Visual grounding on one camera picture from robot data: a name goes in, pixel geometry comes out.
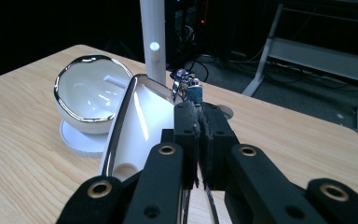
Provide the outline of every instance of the brass screw hole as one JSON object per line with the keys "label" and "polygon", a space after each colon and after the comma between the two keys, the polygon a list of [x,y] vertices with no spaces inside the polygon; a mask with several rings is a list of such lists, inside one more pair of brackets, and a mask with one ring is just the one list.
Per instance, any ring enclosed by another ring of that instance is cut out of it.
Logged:
{"label": "brass screw hole", "polygon": [[255,154],[257,154],[257,152],[254,149],[249,148],[249,147],[241,147],[240,153],[243,156],[255,156]]}
{"label": "brass screw hole", "polygon": [[325,196],[342,203],[350,198],[345,190],[334,185],[323,184],[320,186],[320,190]]}
{"label": "brass screw hole", "polygon": [[217,105],[225,115],[226,119],[232,119],[234,117],[234,111],[226,105]]}
{"label": "brass screw hole", "polygon": [[175,148],[174,147],[161,147],[158,150],[159,153],[161,153],[162,155],[172,155],[175,152]]}
{"label": "brass screw hole", "polygon": [[88,195],[93,199],[98,199],[106,196],[112,191],[112,184],[106,180],[100,180],[89,186]]}

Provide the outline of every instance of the cable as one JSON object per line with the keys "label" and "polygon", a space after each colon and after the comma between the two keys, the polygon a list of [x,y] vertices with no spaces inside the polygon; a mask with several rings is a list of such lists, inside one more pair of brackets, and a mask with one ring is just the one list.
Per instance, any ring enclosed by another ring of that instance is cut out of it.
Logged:
{"label": "cable", "polygon": [[251,59],[249,60],[245,60],[245,61],[229,61],[231,63],[258,63],[259,61],[253,61],[253,59],[255,59],[256,57],[258,57],[258,55],[260,55],[261,52],[263,52],[264,46],[263,48],[261,48],[260,51],[257,52],[257,54],[255,56],[253,56]]}
{"label": "cable", "polygon": [[[219,58],[217,58],[216,56],[211,55],[211,54],[196,54],[196,56],[197,56],[197,59],[196,59],[196,60],[198,60],[199,63],[215,63],[215,62],[219,59]],[[200,57],[213,58],[213,60],[210,61],[210,62],[200,62],[200,60],[199,60]]]}
{"label": "cable", "polygon": [[193,42],[194,41],[194,39],[195,39],[195,33],[194,33],[194,30],[193,30],[193,28],[191,28],[190,26],[188,26],[188,25],[186,25],[185,26],[185,28],[187,28],[188,30],[189,30],[189,33],[188,33],[188,35],[187,35],[187,37],[186,37],[186,42],[188,41],[188,39],[191,37],[191,41],[190,41],[190,43],[191,42]]}
{"label": "cable", "polygon": [[280,80],[277,80],[276,78],[273,78],[269,72],[266,73],[266,75],[273,81],[276,81],[276,82],[279,82],[279,83],[285,83],[285,84],[291,84],[291,83],[296,83],[300,80],[304,80],[306,82],[309,82],[313,85],[317,85],[317,86],[320,86],[320,87],[324,87],[324,88],[327,88],[327,89],[330,89],[330,90],[333,90],[333,91],[358,91],[358,89],[354,89],[354,90],[343,90],[344,88],[348,88],[350,85],[348,83],[343,83],[341,84],[340,86],[331,86],[331,85],[326,85],[326,84],[323,84],[322,82],[320,81],[317,81],[315,79],[319,79],[319,80],[322,80],[322,79],[325,79],[323,77],[311,77],[311,75],[315,75],[315,76],[319,76],[318,74],[315,74],[315,73],[312,73],[310,71],[306,71],[304,70],[304,68],[301,66],[300,68],[296,68],[296,67],[293,67],[293,66],[290,66],[290,65],[285,65],[285,64],[280,64],[280,63],[277,63],[276,61],[268,61],[270,64],[278,67],[278,72],[280,72],[281,74],[284,74],[284,75],[289,75],[289,76],[296,76],[297,79],[294,80],[294,81],[280,81]]}
{"label": "cable", "polygon": [[295,38],[297,37],[297,35],[304,29],[305,25],[307,25],[308,21],[310,21],[310,18],[313,16],[313,14],[315,13],[316,8],[313,9],[313,11],[309,14],[309,16],[307,17],[307,19],[303,22],[303,24],[301,25],[301,27],[297,30],[297,32],[293,35],[292,40],[295,40]]}
{"label": "cable", "polygon": [[206,75],[205,75],[205,79],[203,80],[203,82],[206,82],[206,81],[208,80],[208,77],[209,77],[209,70],[208,70],[208,68],[205,66],[205,64],[200,63],[200,62],[198,62],[197,60],[193,60],[193,63],[190,65],[190,68],[188,68],[188,70],[190,70],[191,73],[195,74],[195,73],[192,71],[192,69],[193,69],[195,63],[201,65],[201,66],[205,69]]}
{"label": "cable", "polygon": [[237,67],[239,67],[241,70],[244,70],[246,72],[251,72],[251,73],[255,73],[256,72],[256,68],[253,68],[252,70],[248,68],[244,68],[243,67],[243,63],[235,63],[235,65],[237,65]]}

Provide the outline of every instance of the black equipment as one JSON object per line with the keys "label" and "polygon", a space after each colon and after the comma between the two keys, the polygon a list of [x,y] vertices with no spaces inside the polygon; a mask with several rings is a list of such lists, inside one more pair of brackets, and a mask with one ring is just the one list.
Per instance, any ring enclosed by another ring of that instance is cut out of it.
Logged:
{"label": "black equipment", "polygon": [[233,223],[358,223],[352,189],[325,178],[295,186],[261,149],[239,143],[219,107],[189,101],[174,107],[174,129],[162,130],[143,171],[86,181],[57,223],[186,223],[198,167],[206,189],[226,192]]}

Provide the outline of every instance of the black cable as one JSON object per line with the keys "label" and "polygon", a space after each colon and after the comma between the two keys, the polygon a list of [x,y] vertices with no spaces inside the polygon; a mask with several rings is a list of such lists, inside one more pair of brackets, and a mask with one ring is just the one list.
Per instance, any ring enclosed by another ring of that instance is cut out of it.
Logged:
{"label": "black cable", "polygon": [[301,27],[297,30],[297,32],[292,36],[292,40],[295,40],[295,38],[297,37],[297,35],[304,29],[304,27],[307,25],[307,23],[310,21],[310,18],[313,16],[313,14],[315,13],[316,8],[313,9],[313,11],[309,14],[309,16],[307,17],[307,19],[303,22],[303,24],[301,25]]}
{"label": "black cable", "polygon": [[196,54],[196,56],[197,56],[197,59],[196,59],[196,60],[199,60],[200,57],[213,58],[213,60],[210,61],[210,62],[200,62],[200,60],[199,60],[200,63],[215,63],[215,62],[219,59],[219,58],[217,58],[216,56],[211,55],[211,54]]}
{"label": "black cable", "polygon": [[283,66],[281,64],[277,64],[275,61],[271,60],[270,63],[272,65],[274,65],[275,67],[278,68],[278,72],[280,72],[281,74],[284,74],[284,75],[289,75],[289,76],[296,76],[298,77],[297,80],[294,80],[292,82],[288,81],[288,82],[284,82],[284,81],[280,81],[280,80],[277,80],[273,77],[270,76],[269,73],[266,73],[270,78],[271,80],[273,81],[277,81],[277,82],[281,82],[281,83],[286,83],[286,84],[290,84],[290,83],[296,83],[298,81],[300,81],[301,79],[306,81],[306,82],[309,82],[313,85],[317,85],[317,86],[320,86],[320,87],[323,87],[323,88],[327,88],[327,89],[330,89],[330,90],[333,90],[333,91],[358,91],[358,89],[354,89],[354,90],[342,90],[343,88],[347,88],[349,87],[350,85],[348,83],[344,83],[340,86],[336,86],[336,87],[333,87],[333,86],[330,86],[330,85],[326,85],[326,84],[323,84],[321,82],[318,82],[314,79],[320,79],[322,80],[323,78],[322,77],[310,77],[310,74],[313,74],[313,75],[317,75],[317,74],[314,74],[314,73],[305,73],[304,69],[301,67],[301,68],[294,68],[290,65],[286,65],[286,66]]}
{"label": "black cable", "polygon": [[231,63],[258,63],[259,61],[253,61],[256,57],[258,57],[258,55],[260,55],[261,52],[263,52],[264,46],[263,48],[261,48],[260,51],[257,52],[257,54],[255,56],[253,56],[251,59],[249,60],[245,60],[245,61],[230,61]]}
{"label": "black cable", "polygon": [[208,70],[208,68],[205,66],[205,64],[200,63],[200,62],[198,62],[197,60],[193,60],[193,63],[190,65],[190,68],[188,68],[188,70],[190,70],[190,72],[194,74],[194,72],[192,71],[192,69],[193,69],[195,63],[198,63],[199,65],[201,65],[201,66],[205,69],[206,75],[205,75],[205,79],[203,80],[203,82],[206,82],[206,81],[208,80],[208,77],[209,77],[209,70]]}
{"label": "black cable", "polygon": [[256,68],[253,68],[253,70],[251,70],[249,69],[249,65],[247,65],[248,66],[247,68],[244,68],[243,64],[241,63],[235,63],[235,65],[237,65],[237,67],[239,67],[241,70],[244,70],[246,72],[252,72],[252,73],[256,72]]}

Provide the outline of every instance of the table surface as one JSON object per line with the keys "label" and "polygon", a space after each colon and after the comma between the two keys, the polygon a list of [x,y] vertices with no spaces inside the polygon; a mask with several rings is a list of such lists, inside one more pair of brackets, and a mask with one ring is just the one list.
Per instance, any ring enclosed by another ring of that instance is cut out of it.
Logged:
{"label": "table surface", "polygon": [[[73,59],[104,54],[144,73],[145,65],[87,46],[74,46],[0,76],[0,223],[55,222],[81,183],[98,174],[101,159],[66,147],[55,105],[56,76]],[[168,86],[172,81],[167,77]],[[358,134],[333,123],[203,83],[204,101],[234,111],[229,120],[241,143],[260,147],[302,188],[328,177],[358,192]],[[193,190],[189,223],[209,212]],[[223,192],[213,194],[222,223],[229,222]]]}

